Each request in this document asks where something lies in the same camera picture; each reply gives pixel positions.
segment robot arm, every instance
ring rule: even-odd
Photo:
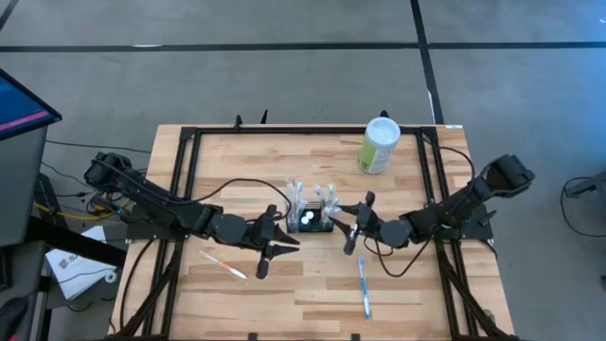
[[[247,223],[243,217],[223,214],[220,206],[171,195],[134,170],[127,157],[114,153],[98,153],[84,179],[104,192],[123,194],[144,208],[147,218],[155,224],[220,244],[259,251],[258,278],[267,276],[271,258],[298,251],[295,247],[270,244],[270,241],[299,244],[275,223],[274,205]]]
[[[503,155],[489,163],[480,175],[465,187],[424,209],[402,214],[398,220],[384,222],[372,210],[375,194],[369,192],[365,202],[355,206],[341,206],[343,211],[356,216],[356,224],[349,226],[336,219],[332,221],[345,233],[344,252],[351,255],[360,234],[394,248],[403,248],[409,242],[431,239],[439,229],[460,228],[470,213],[492,197],[511,198],[528,189],[534,179],[515,155]],[[478,221],[486,225],[496,212]]]

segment gray floor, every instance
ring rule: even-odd
[[[8,0],[0,0],[5,6]],[[430,42],[606,40],[602,1],[419,0]],[[416,40],[405,0],[20,0],[0,45],[159,45]],[[537,174],[494,200],[493,229],[516,332],[603,340],[606,241],[564,224],[573,176],[606,170],[606,49],[433,50],[446,123],[463,124],[477,167],[516,153]],[[0,53],[0,67],[63,113],[49,138],[150,149],[160,123],[365,123],[382,109],[431,123],[419,52]],[[95,150],[47,145],[45,161],[82,174]],[[145,167],[147,157],[133,154]],[[77,184],[51,179],[58,192]],[[77,200],[64,200],[81,206]],[[567,203],[578,229],[606,234],[594,195]],[[100,337],[112,303],[59,311],[51,339]]]

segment white cap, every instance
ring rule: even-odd
[[[377,147],[391,148],[400,140],[400,126],[388,117],[373,118],[366,127],[366,136]]]

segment wire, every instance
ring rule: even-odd
[[[56,172],[57,174],[59,174],[62,177],[66,177],[68,179],[72,179],[76,182],[78,182],[79,184],[86,186],[88,188],[92,188],[91,186],[87,185],[86,183],[82,182],[81,180],[79,180],[77,177],[73,176],[73,175],[69,175],[69,174],[63,174],[62,172],[58,171],[56,168],[50,166],[49,164],[45,163],[45,161],[42,161],[42,164],[49,167],[50,169],[52,169],[54,172]]]
[[[135,152],[135,153],[152,153],[150,151],[142,151],[142,150],[138,150],[138,149],[134,149],[134,148],[127,148],[127,147],[89,145],[89,144],[83,144],[83,143],[71,143],[71,142],[61,142],[61,141],[53,141],[53,140],[47,140],[46,142],[52,143],[52,144],[63,145],[63,146],[71,146],[71,147],[114,149],[114,150],[129,151],[129,152]]]
[[[112,317],[110,316],[110,327],[112,327],[112,333],[115,334],[116,333],[116,326],[114,326],[114,323],[112,323]]]
[[[213,195],[219,193],[223,188],[227,187],[228,185],[234,183],[234,182],[238,182],[238,181],[242,181],[242,182],[255,182],[255,183],[260,183],[263,184],[273,190],[275,190],[279,195],[282,196],[282,198],[284,198],[284,200],[288,203],[288,207],[286,209],[286,213],[284,214],[278,214],[274,217],[274,221],[280,221],[282,219],[285,219],[288,214],[291,212],[291,207],[293,206],[293,204],[291,203],[291,201],[289,200],[289,198],[286,196],[286,194],[284,194],[284,192],[282,192],[281,190],[279,190],[276,186],[268,183],[267,181],[264,180],[260,180],[260,179],[250,179],[250,178],[235,178],[235,179],[231,179],[227,182],[225,182],[224,184],[220,185],[217,189],[213,190],[212,192],[210,192],[209,194],[197,198],[197,199],[192,199],[192,200],[184,200],[184,201],[175,201],[175,200],[167,200],[166,197],[150,190],[149,188],[139,184],[137,181],[135,181],[132,177],[130,177],[129,175],[127,175],[124,171],[119,170],[118,168],[110,165],[107,162],[101,161],[101,160],[93,160],[93,163],[99,163],[107,168],[109,168],[112,171],[115,171],[116,173],[122,175],[125,179],[127,179],[128,181],[132,182],[135,186],[147,191],[150,195],[153,195],[154,197],[169,203],[169,204],[174,204],[174,205],[189,205],[189,204],[193,204],[193,203],[197,203],[203,200],[206,200],[210,197],[212,197]]]
[[[389,251],[389,253],[386,254],[382,254],[381,253],[381,249],[379,248],[379,245],[377,244],[377,251],[371,249],[370,247],[368,247],[368,245],[366,244],[366,240],[368,239],[368,236],[364,237],[364,247],[366,248],[366,250],[370,251],[371,254],[375,255],[375,256],[383,256],[383,257],[389,257],[391,255],[394,254],[394,248],[391,247],[391,250]]]
[[[566,222],[566,224],[568,225],[568,227],[570,227],[571,230],[575,231],[575,233],[580,234],[581,236],[584,236],[584,237],[605,238],[606,235],[594,235],[594,234],[589,234],[589,233],[585,233],[585,232],[580,232],[575,227],[573,227],[572,224],[570,224],[570,221],[568,220],[568,216],[566,215],[566,209],[564,208],[564,193],[566,192],[566,187],[568,186],[568,184],[570,184],[573,181],[586,180],[586,179],[590,179],[590,177],[589,176],[574,177],[574,178],[566,181],[566,183],[564,184],[564,186],[562,186],[562,188],[561,188],[561,194],[560,194],[561,215],[564,217],[564,221]]]
[[[126,241],[126,237],[122,237],[122,238],[116,238],[116,239],[112,239],[112,240],[98,240],[99,242],[121,242],[121,241]]]
[[[420,254],[423,252],[423,250],[425,250],[425,247],[427,247],[427,245],[429,244],[429,242],[434,238],[434,234],[435,233],[436,233],[435,231],[434,231],[434,233],[432,233],[432,235],[429,237],[429,239],[427,240],[427,242],[425,242],[425,244],[417,252],[417,255],[415,255],[415,257],[412,258],[412,260],[410,260],[410,262],[408,263],[408,265],[406,265],[406,267],[404,268],[404,270],[402,270],[402,272],[400,272],[399,274],[393,274],[389,270],[387,270],[387,267],[385,266],[385,263],[383,262],[383,255],[381,253],[379,253],[378,254],[378,256],[379,256],[379,262],[381,263],[381,267],[384,269],[385,273],[387,275],[389,275],[390,277],[392,277],[392,278],[400,278],[400,277],[404,276],[404,274],[406,274],[406,272],[408,272],[408,269],[410,269],[410,267],[415,263],[415,261],[417,261],[417,258],[420,256]],[[377,242],[377,240],[375,240],[375,244],[377,245],[377,250],[379,250],[379,242]]]
[[[69,309],[70,311],[74,312],[74,313],[83,313],[86,312],[88,310],[88,308],[90,308],[93,305],[93,301],[88,302],[88,305],[82,309],[74,309],[72,307],[70,307],[69,305],[67,305],[67,309]]]
[[[40,289],[36,288],[33,291],[29,292],[29,294],[21,296],[21,298],[28,298],[30,295],[32,295],[34,293],[37,294],[39,291],[40,291]]]
[[[63,205],[63,204],[60,204],[60,208],[61,209],[63,209],[63,208],[73,209],[73,210],[78,211],[78,212],[88,213],[85,209],[81,209],[81,208],[77,208],[77,207],[73,207],[73,206],[68,206],[68,205]]]
[[[429,145],[433,145],[432,141],[428,140],[427,138],[423,138],[423,141],[425,141],[426,143],[428,143]],[[467,193],[465,196],[462,196],[461,199],[453,206],[453,209],[450,211],[450,213],[455,212],[460,206],[461,204],[463,204],[463,202],[465,201],[465,198],[469,197],[470,194],[472,194],[473,191],[473,186],[475,185],[475,165],[473,164],[473,161],[462,151],[460,150],[456,150],[455,148],[451,148],[451,147],[444,147],[444,146],[438,146],[440,149],[442,150],[446,150],[446,151],[451,151],[453,153],[457,153],[461,156],[463,156],[465,158],[465,160],[467,161],[467,163],[470,164],[470,168],[472,168],[472,180],[470,180],[470,182],[472,183],[468,189],[467,189]],[[480,172],[480,177],[484,176],[484,173],[486,173],[486,171],[488,171],[489,166],[492,165],[493,162],[490,162],[481,172]]]
[[[126,302],[126,295],[129,292],[129,286],[131,285],[131,279],[133,279],[134,270],[136,269],[136,266],[141,261],[141,257],[143,257],[143,254],[145,253],[145,251],[148,249],[148,247],[150,247],[150,245],[152,245],[153,241],[154,240],[150,240],[149,242],[147,242],[145,244],[145,246],[143,246],[143,248],[141,249],[141,252],[139,252],[136,259],[134,260],[133,268],[131,268],[131,273],[129,274],[128,278],[126,279],[126,284],[124,285],[124,292],[122,293],[122,302],[120,302],[120,329],[121,330],[124,329],[124,304]]]
[[[103,272],[103,271],[108,271],[108,270],[112,270],[112,271],[114,271],[114,270],[115,270],[115,268],[104,268],[104,269],[97,270],[97,271],[93,271],[93,272],[89,272],[89,273],[80,273],[80,274],[77,274],[77,275],[75,275],[75,276],[72,276],[72,277],[70,277],[70,278],[68,278],[68,279],[64,279],[64,280],[60,281],[60,282],[59,282],[59,284],[65,283],[65,282],[67,282],[67,281],[70,281],[70,280],[72,280],[72,279],[74,279],[74,278],[78,278],[78,277],[80,277],[80,276],[85,276],[85,275],[94,275],[94,274],[98,274],[98,273],[100,273],[100,272]]]
[[[88,214],[92,214],[92,215],[99,215],[101,213],[108,213],[108,210],[105,209],[105,207],[103,206],[95,206],[93,204],[93,198],[101,195],[103,193],[102,190],[98,190],[97,193],[95,193],[95,195],[93,195],[93,197],[91,199],[88,200],[88,202],[86,202],[86,212]]]
[[[490,244],[490,242],[488,240],[479,240],[481,243],[483,243],[487,248],[490,249],[490,251],[492,251],[492,253],[494,254],[494,258],[496,260],[499,259],[499,255],[496,253],[496,249],[494,248],[494,246],[492,246],[492,244]]]
[[[127,199],[124,203],[122,203],[122,207],[125,207],[127,204],[129,204],[129,202],[130,202],[130,200]],[[48,208],[46,206],[42,206],[38,203],[34,203],[34,205],[36,206],[36,208],[38,208],[46,213],[50,212],[50,208]],[[98,217],[86,217],[86,216],[79,216],[79,215],[63,213],[63,212],[57,212],[57,215],[60,215],[65,218],[71,218],[71,219],[76,219],[76,220],[81,220],[81,221],[100,221],[100,220],[107,219],[107,218],[113,216],[114,212],[103,214]]]
[[[89,191],[89,192],[80,191],[80,192],[74,193],[74,194],[50,194],[50,193],[40,192],[40,191],[36,190],[36,194],[42,194],[42,195],[52,196],[52,197],[55,197],[55,198],[66,198],[66,197],[81,198],[81,197],[85,197],[88,194],[92,194],[92,193],[94,193],[94,191]]]
[[[118,201],[120,199],[122,199],[124,197],[124,193],[120,193],[120,195],[118,195],[117,198],[114,198],[114,194],[110,194],[110,203],[114,202],[114,201]]]

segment yellow cable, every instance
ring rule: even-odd
[[[122,203],[122,207],[125,207],[127,204],[129,204],[131,202],[131,199],[126,199],[126,201],[124,203]],[[38,203],[34,203],[34,205],[38,208],[43,210],[44,212],[49,212],[50,208],[46,207],[46,206],[42,206]],[[100,221],[106,218],[109,218],[111,216],[114,215],[114,213],[107,213],[104,215],[100,215],[98,217],[87,217],[87,216],[79,216],[79,215],[75,215],[75,214],[69,214],[69,213],[63,213],[63,212],[57,212],[58,215],[63,216],[65,218],[71,218],[71,219],[76,219],[76,220],[81,220],[81,221]]]

